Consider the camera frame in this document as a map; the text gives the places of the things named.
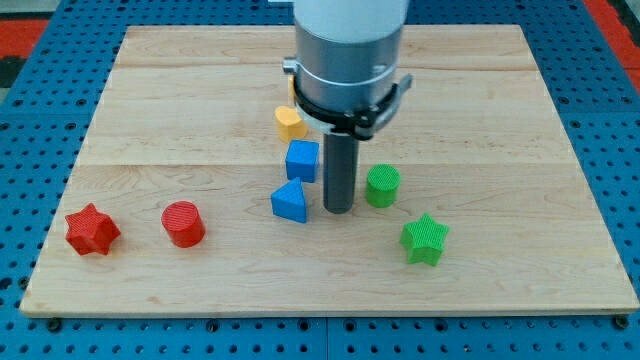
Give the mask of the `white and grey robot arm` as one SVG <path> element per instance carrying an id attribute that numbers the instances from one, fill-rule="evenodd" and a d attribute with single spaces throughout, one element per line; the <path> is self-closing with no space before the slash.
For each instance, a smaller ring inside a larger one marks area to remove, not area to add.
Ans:
<path id="1" fill-rule="evenodd" d="M 366 141 L 398 111 L 394 81 L 408 0 L 295 0 L 296 54 L 283 60 L 297 111 L 325 135 Z"/>

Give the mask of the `yellow block behind arm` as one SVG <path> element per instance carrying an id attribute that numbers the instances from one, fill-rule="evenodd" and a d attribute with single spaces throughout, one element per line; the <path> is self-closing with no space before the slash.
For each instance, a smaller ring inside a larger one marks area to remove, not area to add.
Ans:
<path id="1" fill-rule="evenodd" d="M 296 103 L 295 76 L 288 76 L 288 99 L 291 106 Z"/>

